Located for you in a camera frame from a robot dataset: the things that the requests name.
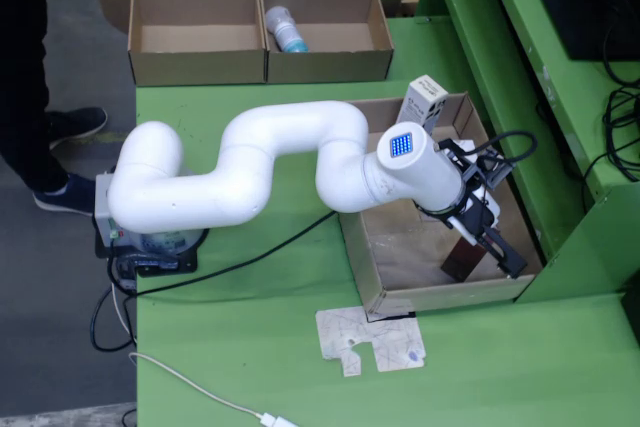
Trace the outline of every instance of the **green table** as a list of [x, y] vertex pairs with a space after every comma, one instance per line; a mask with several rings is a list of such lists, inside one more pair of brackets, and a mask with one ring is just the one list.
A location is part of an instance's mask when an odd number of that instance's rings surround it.
[[[409, 80], [428, 73], [483, 108], [450, 20], [390, 27], [396, 56], [386, 82], [140, 88], [138, 121], [176, 128], [187, 165], [202, 173], [215, 166], [226, 124], [260, 105], [402, 96]], [[198, 274], [259, 254], [327, 212], [314, 172], [315, 155], [279, 159], [265, 211], [212, 230]], [[640, 351], [615, 295], [419, 314], [425, 368], [380, 374], [362, 345], [363, 375], [345, 379], [337, 361], [322, 360], [314, 314], [359, 304], [333, 218], [258, 264], [139, 299], [139, 351], [302, 426], [601, 426], [640, 416]], [[141, 427], [258, 425], [143, 361], [138, 410]]]

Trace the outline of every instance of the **robotic arm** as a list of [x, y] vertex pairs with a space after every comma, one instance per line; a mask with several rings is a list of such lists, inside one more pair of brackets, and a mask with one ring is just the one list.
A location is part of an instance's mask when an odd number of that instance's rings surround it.
[[316, 187], [331, 209], [359, 212], [413, 199], [472, 244], [481, 243], [517, 277], [526, 264], [493, 229], [500, 209], [478, 180], [506, 162], [494, 162], [492, 170], [479, 167], [453, 142], [441, 150], [412, 122], [392, 126], [368, 154], [367, 136], [364, 114], [345, 102], [260, 107], [227, 126], [215, 170], [179, 177], [178, 134], [147, 122], [123, 145], [108, 207], [119, 225], [140, 234], [238, 225], [267, 204], [278, 156], [317, 150]]

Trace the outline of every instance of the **sneaker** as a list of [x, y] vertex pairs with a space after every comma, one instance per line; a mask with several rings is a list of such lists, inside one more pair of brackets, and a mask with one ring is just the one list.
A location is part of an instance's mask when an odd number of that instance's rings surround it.
[[96, 183], [76, 174], [69, 174], [64, 192], [47, 194], [34, 192], [36, 205], [50, 212], [72, 212], [91, 216], [95, 209]]
[[89, 137], [107, 123], [107, 113], [100, 107], [85, 107], [71, 112], [47, 112], [50, 122], [49, 148], [53, 149], [65, 140]]

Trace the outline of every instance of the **person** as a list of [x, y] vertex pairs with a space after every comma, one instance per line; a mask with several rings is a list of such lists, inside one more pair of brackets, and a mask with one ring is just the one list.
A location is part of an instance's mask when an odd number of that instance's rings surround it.
[[0, 0], [0, 155], [40, 208], [91, 215], [95, 182], [66, 172], [51, 150], [95, 134], [107, 113], [98, 107], [45, 111], [46, 33], [47, 0]]

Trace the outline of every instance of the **open cardboard box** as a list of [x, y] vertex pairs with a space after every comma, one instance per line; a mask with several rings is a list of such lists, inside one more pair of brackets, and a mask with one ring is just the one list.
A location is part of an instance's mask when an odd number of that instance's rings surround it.
[[126, 25], [138, 86], [265, 81], [266, 40], [260, 0], [100, 3], [112, 25], [119, 30]]
[[[395, 124], [402, 99], [351, 102], [369, 122], [369, 150]], [[445, 138], [488, 140], [468, 95], [450, 95], [433, 132]], [[507, 278], [486, 254], [465, 282], [456, 282], [442, 264], [461, 238], [456, 230], [421, 214], [410, 200], [399, 200], [357, 214], [340, 214], [351, 269], [365, 311], [383, 316], [515, 299], [542, 270], [524, 217], [507, 182], [493, 197], [500, 205], [498, 230], [527, 261], [517, 279]]]
[[262, 0], [289, 9], [308, 53], [281, 52], [266, 34], [269, 83], [384, 80], [393, 42], [380, 0]]

